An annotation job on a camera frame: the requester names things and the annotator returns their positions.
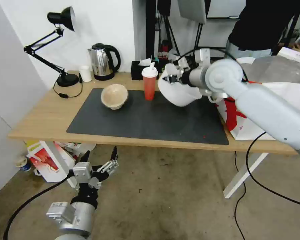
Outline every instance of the black desk lamp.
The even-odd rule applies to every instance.
[[[50,12],[48,13],[47,17],[49,22],[54,24],[56,30],[54,30],[52,33],[49,33],[47,36],[39,39],[38,41],[32,43],[31,45],[24,47],[24,51],[29,55],[35,57],[39,61],[43,62],[44,64],[48,65],[52,69],[56,70],[60,74],[56,81],[60,87],[72,86],[79,82],[79,78],[77,75],[66,73],[64,71],[64,68],[59,67],[51,62],[48,62],[44,58],[38,56],[36,54],[36,51],[63,36],[64,29],[61,28],[61,24],[64,25],[66,28],[70,29],[71,31],[74,31],[73,24],[75,23],[75,15],[73,8],[67,7],[61,13]],[[59,36],[46,43],[40,43],[42,40],[46,39],[47,37],[50,37],[54,33],[57,33]]]

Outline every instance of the red cup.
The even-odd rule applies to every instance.
[[[144,97],[148,101],[152,101],[154,98],[156,78],[157,77],[153,77],[153,78],[143,77]]]
[[[144,97],[146,100],[152,101],[158,75],[158,71],[154,67],[154,62],[151,63],[150,67],[144,68],[141,74],[143,76]]]

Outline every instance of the beige bowl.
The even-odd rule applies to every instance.
[[[102,103],[112,110],[117,110],[128,99],[128,90],[121,84],[112,84],[101,92]]]

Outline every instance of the black shirt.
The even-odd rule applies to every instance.
[[[247,0],[229,41],[240,50],[271,49],[298,9],[300,0]]]

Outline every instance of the lamp base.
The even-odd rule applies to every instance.
[[[61,74],[57,79],[60,87],[70,87],[79,82],[79,77],[72,73]]]

